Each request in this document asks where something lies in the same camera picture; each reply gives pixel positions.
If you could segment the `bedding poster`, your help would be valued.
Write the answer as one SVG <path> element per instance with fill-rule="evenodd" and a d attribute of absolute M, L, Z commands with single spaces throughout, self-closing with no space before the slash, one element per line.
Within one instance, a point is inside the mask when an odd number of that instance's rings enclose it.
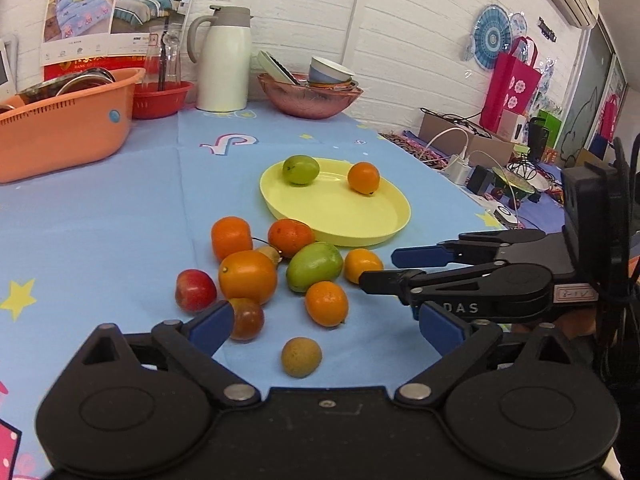
<path fill-rule="evenodd" d="M 168 27 L 177 36 L 192 0 L 48 0 L 40 62 L 47 79 L 106 62 L 137 63 L 150 37 Z"/>

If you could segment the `small green mango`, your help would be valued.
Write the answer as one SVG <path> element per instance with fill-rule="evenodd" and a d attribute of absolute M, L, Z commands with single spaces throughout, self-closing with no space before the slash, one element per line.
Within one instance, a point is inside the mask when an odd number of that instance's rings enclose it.
<path fill-rule="evenodd" d="M 310 185 L 320 174 L 319 163 L 307 155 L 293 155 L 282 164 L 282 176 L 292 185 Z"/>

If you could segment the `back right tangerine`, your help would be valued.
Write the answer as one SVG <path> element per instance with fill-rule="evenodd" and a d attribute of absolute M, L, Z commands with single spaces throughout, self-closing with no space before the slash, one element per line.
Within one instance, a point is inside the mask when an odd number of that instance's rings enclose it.
<path fill-rule="evenodd" d="M 268 243 L 285 259 L 293 258 L 302 248 L 315 241 L 312 229 L 294 219 L 277 220 L 268 231 Z"/>

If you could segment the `orange plastic basket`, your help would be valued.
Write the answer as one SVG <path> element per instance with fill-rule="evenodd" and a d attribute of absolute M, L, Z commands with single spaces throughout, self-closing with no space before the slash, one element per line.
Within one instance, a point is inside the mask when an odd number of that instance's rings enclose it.
<path fill-rule="evenodd" d="M 1 181 L 97 162 L 115 154 L 131 129 L 134 89 L 142 68 L 121 68 L 115 80 L 30 104 L 6 100 L 1 114 Z"/>

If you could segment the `cardboard box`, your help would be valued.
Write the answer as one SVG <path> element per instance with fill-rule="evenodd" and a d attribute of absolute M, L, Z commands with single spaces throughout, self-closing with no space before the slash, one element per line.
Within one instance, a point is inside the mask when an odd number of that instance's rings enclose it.
<path fill-rule="evenodd" d="M 511 142 L 486 134 L 481 136 L 468 127 L 433 114 L 423 115 L 418 137 L 431 144 L 431 150 L 445 156 L 461 154 L 466 148 L 471 166 L 506 166 L 514 151 Z"/>

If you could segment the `metal bowl in basket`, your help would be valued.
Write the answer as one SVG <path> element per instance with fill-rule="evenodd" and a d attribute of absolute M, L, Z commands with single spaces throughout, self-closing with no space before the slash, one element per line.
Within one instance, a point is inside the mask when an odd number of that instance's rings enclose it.
<path fill-rule="evenodd" d="M 63 94 L 96 88 L 111 84 L 115 76 L 104 68 L 88 68 L 83 72 L 69 73 L 63 76 L 34 84 L 18 94 L 25 104 L 32 104 L 45 99 L 55 98 Z"/>

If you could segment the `yellow plastic plate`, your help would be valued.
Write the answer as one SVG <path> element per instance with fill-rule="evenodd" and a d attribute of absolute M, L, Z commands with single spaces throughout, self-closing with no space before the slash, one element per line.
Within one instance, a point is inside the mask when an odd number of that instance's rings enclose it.
<path fill-rule="evenodd" d="M 259 189 L 274 218 L 306 223 L 318 240 L 342 247 L 382 244 L 408 226 L 411 206 L 393 183 L 382 179 L 371 196 L 353 191 L 347 183 L 347 160 L 320 158 L 320 172 L 311 184 L 285 181 L 282 162 L 267 168 Z"/>

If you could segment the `large green mango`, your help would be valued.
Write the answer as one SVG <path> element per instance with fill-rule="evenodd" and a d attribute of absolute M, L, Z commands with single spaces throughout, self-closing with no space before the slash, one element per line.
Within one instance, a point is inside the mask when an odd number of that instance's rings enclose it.
<path fill-rule="evenodd" d="M 323 281 L 336 280 L 343 270 L 344 260 L 335 246 L 314 242 L 303 247 L 288 263 L 286 280 L 292 292 L 304 294 L 308 288 Z"/>

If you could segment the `pink gift bag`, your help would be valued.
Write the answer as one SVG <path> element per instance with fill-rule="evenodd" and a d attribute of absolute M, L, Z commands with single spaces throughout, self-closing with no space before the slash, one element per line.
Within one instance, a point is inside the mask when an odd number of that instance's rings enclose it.
<path fill-rule="evenodd" d="M 515 56 L 520 44 L 529 46 L 528 63 Z M 508 52 L 498 54 L 485 104 L 480 113 L 480 125 L 484 129 L 497 132 L 505 110 L 518 115 L 525 112 L 541 78 L 541 73 L 535 68 L 537 56 L 537 46 L 529 36 L 516 38 Z"/>

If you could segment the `small brown longan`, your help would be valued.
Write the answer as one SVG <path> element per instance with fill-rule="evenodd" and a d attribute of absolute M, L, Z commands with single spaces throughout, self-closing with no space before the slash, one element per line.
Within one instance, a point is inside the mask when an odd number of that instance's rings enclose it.
<path fill-rule="evenodd" d="M 274 266 L 278 266 L 279 263 L 282 261 L 282 256 L 280 252 L 276 248 L 270 245 L 260 246 L 256 248 L 256 252 L 260 252 L 261 254 L 266 256 L 273 263 Z"/>

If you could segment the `blue star tablecloth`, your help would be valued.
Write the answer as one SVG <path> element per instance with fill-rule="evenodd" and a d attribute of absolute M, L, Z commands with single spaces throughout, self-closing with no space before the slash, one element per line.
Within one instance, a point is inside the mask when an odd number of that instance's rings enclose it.
<path fill-rule="evenodd" d="M 439 172 L 345 115 L 301 120 L 256 103 L 235 114 L 186 110 L 137 122 L 103 162 L 1 189 L 1 468 L 38 479 L 49 463 L 35 435 L 41 399 L 93 329 L 144 333 L 180 318 L 177 275 L 215 274 L 210 229 L 248 222 L 265 237 L 259 191 L 271 165 L 294 154 L 373 164 L 405 194 L 412 216 L 378 248 L 431 245 L 495 220 Z"/>

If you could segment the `white appliance with screen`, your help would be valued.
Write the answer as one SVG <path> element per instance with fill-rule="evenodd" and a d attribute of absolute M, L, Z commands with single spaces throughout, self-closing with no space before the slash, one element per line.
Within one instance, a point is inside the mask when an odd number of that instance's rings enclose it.
<path fill-rule="evenodd" d="M 0 39 L 0 98 L 4 102 L 16 95 L 17 36 L 7 34 Z"/>

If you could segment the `pink glass bowl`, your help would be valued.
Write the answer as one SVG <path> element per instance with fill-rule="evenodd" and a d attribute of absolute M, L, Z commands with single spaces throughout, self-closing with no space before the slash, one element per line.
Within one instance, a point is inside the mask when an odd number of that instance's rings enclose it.
<path fill-rule="evenodd" d="M 257 76 L 268 101 L 281 113 L 304 119 L 328 119 L 334 117 L 363 94 L 359 87 L 335 90 L 308 86 L 308 84 L 286 84 L 273 79 L 267 73 Z"/>

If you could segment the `white tilted dish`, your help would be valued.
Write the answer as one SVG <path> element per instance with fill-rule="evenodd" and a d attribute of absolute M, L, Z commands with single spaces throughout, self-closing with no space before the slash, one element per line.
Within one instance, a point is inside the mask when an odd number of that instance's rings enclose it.
<path fill-rule="evenodd" d="M 300 81 L 269 52 L 260 50 L 257 55 L 257 61 L 264 71 L 275 81 L 281 84 L 300 85 Z"/>

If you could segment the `dark red plum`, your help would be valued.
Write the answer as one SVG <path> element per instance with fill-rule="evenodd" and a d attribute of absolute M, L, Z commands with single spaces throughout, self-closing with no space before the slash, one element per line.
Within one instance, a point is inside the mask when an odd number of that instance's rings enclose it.
<path fill-rule="evenodd" d="M 265 315 L 262 306 L 250 298 L 231 298 L 234 322 L 231 338 L 236 341 L 250 341 L 262 331 Z"/>

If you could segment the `yellow-orange small orange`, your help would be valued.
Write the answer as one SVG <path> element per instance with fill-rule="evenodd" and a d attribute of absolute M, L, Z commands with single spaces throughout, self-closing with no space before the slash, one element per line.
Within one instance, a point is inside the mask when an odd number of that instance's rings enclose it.
<path fill-rule="evenodd" d="M 352 284 L 359 284 L 359 278 L 363 272 L 383 270 L 382 260 L 366 248 L 352 249 L 344 260 L 344 277 Z"/>

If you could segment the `orange on plate right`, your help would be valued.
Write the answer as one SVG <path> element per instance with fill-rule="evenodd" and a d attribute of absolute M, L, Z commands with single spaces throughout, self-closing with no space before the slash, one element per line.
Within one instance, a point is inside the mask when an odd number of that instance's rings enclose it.
<path fill-rule="evenodd" d="M 380 173 L 370 162 L 357 162 L 349 169 L 347 183 L 357 193 L 372 195 L 380 186 Z"/>

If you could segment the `large orange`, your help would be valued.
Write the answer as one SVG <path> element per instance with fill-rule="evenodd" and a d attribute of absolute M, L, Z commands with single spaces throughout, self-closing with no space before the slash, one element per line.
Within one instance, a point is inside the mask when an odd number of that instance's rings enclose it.
<path fill-rule="evenodd" d="M 218 284 L 227 299 L 251 299 L 263 306 L 277 289 L 278 272 L 266 255 L 257 250 L 243 250 L 221 261 Z"/>

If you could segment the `red plastic basket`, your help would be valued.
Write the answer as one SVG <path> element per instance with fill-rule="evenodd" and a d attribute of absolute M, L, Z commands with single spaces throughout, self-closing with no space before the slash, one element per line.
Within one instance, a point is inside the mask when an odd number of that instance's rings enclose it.
<path fill-rule="evenodd" d="M 137 84 L 132 118 L 147 120 L 175 115 L 183 108 L 192 88 L 190 81 L 168 82 L 163 90 L 157 84 Z"/>

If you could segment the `white power strip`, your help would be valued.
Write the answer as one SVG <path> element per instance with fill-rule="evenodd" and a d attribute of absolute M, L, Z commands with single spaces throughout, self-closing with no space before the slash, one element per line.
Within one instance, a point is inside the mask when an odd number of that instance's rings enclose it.
<path fill-rule="evenodd" d="M 491 229 L 519 229 L 521 223 L 514 212 L 503 203 L 499 202 L 489 193 L 477 195 L 468 192 L 471 200 L 474 200 L 478 206 L 483 208 L 481 214 L 477 214 L 480 220 L 483 220 L 485 226 Z"/>

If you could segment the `blue round wall fan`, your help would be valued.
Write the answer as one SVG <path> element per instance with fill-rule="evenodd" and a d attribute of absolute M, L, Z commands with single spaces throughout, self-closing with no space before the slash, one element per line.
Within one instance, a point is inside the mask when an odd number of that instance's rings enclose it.
<path fill-rule="evenodd" d="M 509 50 L 511 42 L 509 15 L 502 6 L 490 4 L 480 12 L 462 58 L 474 60 L 483 70 L 493 70 L 499 54 Z"/>

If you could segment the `stacked ceramic bowls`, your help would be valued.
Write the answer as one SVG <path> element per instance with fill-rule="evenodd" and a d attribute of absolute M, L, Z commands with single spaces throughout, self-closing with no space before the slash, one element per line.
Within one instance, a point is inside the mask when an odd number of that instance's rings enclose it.
<path fill-rule="evenodd" d="M 358 87 L 355 74 L 349 68 L 318 56 L 311 58 L 307 82 L 311 87 L 330 90 L 350 90 Z"/>

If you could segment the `back left tangerine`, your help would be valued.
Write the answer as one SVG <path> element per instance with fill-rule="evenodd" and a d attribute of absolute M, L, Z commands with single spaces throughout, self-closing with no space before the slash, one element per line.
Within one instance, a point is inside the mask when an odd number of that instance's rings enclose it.
<path fill-rule="evenodd" d="M 210 230 L 214 256 L 224 260 L 235 252 L 253 249 L 250 225 L 242 218 L 230 216 L 216 221 Z"/>

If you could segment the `white charger plug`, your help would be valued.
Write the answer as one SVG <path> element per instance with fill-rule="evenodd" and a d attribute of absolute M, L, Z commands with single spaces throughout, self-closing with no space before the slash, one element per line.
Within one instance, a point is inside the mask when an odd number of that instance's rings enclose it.
<path fill-rule="evenodd" d="M 442 170 L 442 174 L 455 185 L 464 185 L 470 172 L 469 159 L 462 155 L 452 155 Z"/>

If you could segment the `small orange tangerine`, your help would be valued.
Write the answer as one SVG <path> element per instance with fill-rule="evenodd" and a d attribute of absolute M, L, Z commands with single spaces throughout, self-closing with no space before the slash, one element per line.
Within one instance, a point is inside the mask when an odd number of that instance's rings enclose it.
<path fill-rule="evenodd" d="M 305 308 L 311 319 L 326 328 L 346 321 L 349 303 L 346 292 L 333 282 L 323 281 L 311 285 L 306 291 Z"/>

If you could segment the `red apple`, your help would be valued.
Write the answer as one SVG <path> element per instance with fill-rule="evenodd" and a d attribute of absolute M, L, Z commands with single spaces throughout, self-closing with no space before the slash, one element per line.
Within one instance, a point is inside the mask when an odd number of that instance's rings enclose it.
<path fill-rule="evenodd" d="M 217 300 L 216 285 L 202 270 L 183 270 L 176 278 L 175 300 L 184 312 L 200 312 Z"/>

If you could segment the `white thermos jug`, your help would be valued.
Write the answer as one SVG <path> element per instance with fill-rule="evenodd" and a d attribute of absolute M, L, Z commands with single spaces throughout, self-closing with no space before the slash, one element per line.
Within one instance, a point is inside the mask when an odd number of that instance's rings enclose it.
<path fill-rule="evenodd" d="M 198 69 L 196 107 L 204 112 L 244 110 L 250 85 L 253 15 L 244 6 L 210 6 L 212 15 L 196 18 L 186 50 Z"/>

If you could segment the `glass pitcher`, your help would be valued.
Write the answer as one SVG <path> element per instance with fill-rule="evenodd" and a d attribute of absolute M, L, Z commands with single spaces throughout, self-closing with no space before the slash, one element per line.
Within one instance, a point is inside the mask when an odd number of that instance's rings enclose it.
<path fill-rule="evenodd" d="M 150 29 L 142 82 L 145 90 L 163 91 L 181 84 L 180 44 L 179 24 L 168 23 Z"/>

